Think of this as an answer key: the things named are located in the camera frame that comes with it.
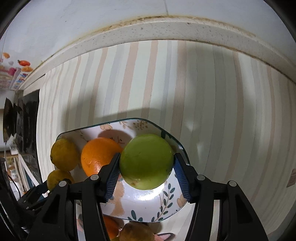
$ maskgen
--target striped wallpaper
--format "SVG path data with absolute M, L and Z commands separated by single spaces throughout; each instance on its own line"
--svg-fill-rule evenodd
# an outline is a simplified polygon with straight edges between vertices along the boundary
M 198 173 L 237 181 L 267 233 L 296 199 L 296 185 L 286 188 L 296 166 L 296 88 L 261 61 L 204 43 L 153 40 L 83 54 L 45 79 L 37 123 L 43 180 L 61 132 L 142 117 L 179 139 Z

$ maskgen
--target leaf pattern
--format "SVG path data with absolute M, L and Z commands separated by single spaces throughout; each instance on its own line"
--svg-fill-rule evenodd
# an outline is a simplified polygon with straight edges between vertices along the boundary
M 133 130 L 133 127 L 132 126 L 129 126 L 127 121 L 120 121 L 119 124 L 122 125 L 122 128 L 123 129 L 129 128 L 129 129 Z
M 133 217 L 134 220 L 137 220 L 137 216 L 134 210 L 131 211 L 131 216 Z
M 168 211 L 166 210 L 167 208 L 170 208 L 172 205 L 173 205 L 173 203 L 171 202 L 170 204 L 169 204 L 169 200 L 171 200 L 171 199 L 173 199 L 173 197 L 174 197 L 174 194 L 171 194 L 171 193 L 173 193 L 174 191 L 175 191 L 175 188 L 172 188 L 171 189 L 171 184 L 169 183 L 168 184 L 168 192 L 166 192 L 166 191 L 164 191 L 163 190 L 163 196 L 161 197 L 160 195 L 159 195 L 159 198 L 160 198 L 160 211 L 161 211 L 161 213 L 160 212 L 158 212 L 157 213 L 157 219 L 155 219 L 155 217 L 153 217 L 152 219 L 151 219 L 151 222 L 154 222 L 154 221 L 161 221 L 161 220 L 163 220 L 165 217 L 162 217 L 162 215 L 166 215 L 166 214 L 168 214 Z
M 74 132 L 78 133 L 78 134 L 80 135 L 80 138 L 81 138 L 81 139 L 85 140 L 86 142 L 89 142 L 89 139 L 88 139 L 88 138 L 85 138 L 85 136 L 84 136 L 84 134 L 83 134 L 82 131 L 80 131 L 80 130 L 76 130 L 76 131 L 74 131 Z

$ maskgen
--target orange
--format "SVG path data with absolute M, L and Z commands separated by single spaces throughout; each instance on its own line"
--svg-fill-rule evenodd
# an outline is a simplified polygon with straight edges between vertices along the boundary
M 98 137 L 90 140 L 82 149 L 81 166 L 85 174 L 90 177 L 98 174 L 101 167 L 111 162 L 112 157 L 122 148 L 114 140 Z
M 114 239 L 119 233 L 118 224 L 109 216 L 104 215 L 104 222 L 109 238 Z

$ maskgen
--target screw head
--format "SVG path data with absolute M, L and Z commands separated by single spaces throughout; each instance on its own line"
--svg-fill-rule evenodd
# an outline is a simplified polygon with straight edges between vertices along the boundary
M 99 176 L 97 174 L 94 174 L 94 175 L 91 176 L 91 179 L 93 181 L 98 180 L 99 179 Z
M 203 180 L 205 179 L 205 176 L 204 176 L 204 175 L 198 175 L 198 176 L 197 176 L 197 179 L 198 179 L 199 181 L 203 181 Z
M 235 187 L 237 185 L 237 183 L 235 181 L 230 181 L 229 185 L 232 186 L 232 187 Z
M 59 186 L 60 187 L 64 187 L 64 186 L 66 186 L 67 185 L 67 182 L 66 181 L 61 181 L 61 182 L 59 182 Z

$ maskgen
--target bowl rim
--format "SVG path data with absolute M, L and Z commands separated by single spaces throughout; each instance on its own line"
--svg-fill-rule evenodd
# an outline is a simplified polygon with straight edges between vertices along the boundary
M 163 129 L 162 127 L 160 127 L 159 125 L 153 123 L 152 121 L 148 120 L 148 119 L 144 119 L 144 118 L 137 118 L 137 117 L 132 117 L 132 118 L 124 118 L 124 119 L 119 119 L 119 120 L 112 120 L 112 121 L 106 121 L 106 122 L 103 122 L 103 123 L 99 123 L 99 124 L 95 124 L 95 125 L 91 125 L 91 126 L 86 126 L 86 127 L 81 127 L 81 128 L 77 128 L 77 129 L 73 129 L 73 130 L 69 130 L 69 131 L 65 131 L 65 132 L 62 132 L 60 133 L 57 138 L 56 138 L 56 141 L 58 140 L 59 136 L 62 135 L 62 134 L 65 134 L 65 133 L 69 133 L 69 132 L 72 132 L 72 131 L 78 131 L 78 130 L 83 130 L 83 129 L 87 129 L 87 128 L 91 128 L 91 127 L 95 127 L 95 126 L 101 126 L 101 125 L 105 125 L 105 124 L 110 124 L 110 123 L 115 123 L 115 122 L 121 122 L 121 121 L 129 121 L 129 120 L 141 120 L 141 121 L 147 121 L 149 122 L 150 124 L 154 125 L 155 127 L 157 127 L 158 129 L 161 130 L 161 137 L 163 139 L 165 139 L 165 136 L 167 135 L 170 139 L 173 139 L 182 149 L 182 151 L 184 152 L 184 155 L 186 157 L 186 162 L 187 164 L 190 166 L 190 160 L 189 160 L 189 157 L 187 155 L 187 152 L 184 148 L 184 146 L 181 144 L 181 142 L 179 142 L 177 140 L 177 138 L 175 138 L 172 134 L 170 134 L 169 132 L 167 132 L 165 129 Z

